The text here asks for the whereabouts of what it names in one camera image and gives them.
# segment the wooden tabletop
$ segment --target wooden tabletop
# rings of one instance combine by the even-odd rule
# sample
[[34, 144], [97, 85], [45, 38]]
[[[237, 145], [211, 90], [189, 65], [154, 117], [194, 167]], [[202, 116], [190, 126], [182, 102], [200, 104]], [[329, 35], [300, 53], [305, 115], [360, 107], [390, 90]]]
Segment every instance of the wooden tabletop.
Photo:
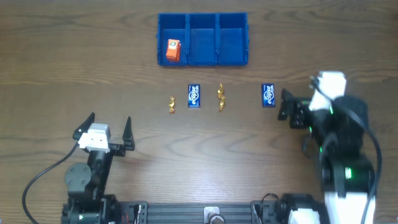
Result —
[[[246, 11], [245, 67], [164, 68], [157, 64], [159, 12]], [[122, 142], [132, 118], [136, 151], [115, 157], [106, 193], [148, 202], [250, 202], [268, 192], [322, 200], [306, 131], [277, 120], [280, 91], [311, 96], [309, 76], [341, 70], [347, 93], [366, 100], [383, 154], [375, 220], [398, 215], [398, 4], [321, 0], [0, 1], [0, 219], [29, 223], [22, 191], [74, 145], [91, 112]], [[226, 108], [218, 112], [218, 83]], [[274, 83], [276, 108], [261, 107]], [[201, 84], [201, 108], [187, 85]], [[169, 96], [175, 114], [169, 114]], [[368, 137], [363, 152], [375, 162]], [[60, 223], [64, 174], [85, 162], [78, 149], [29, 190], [40, 223]]]

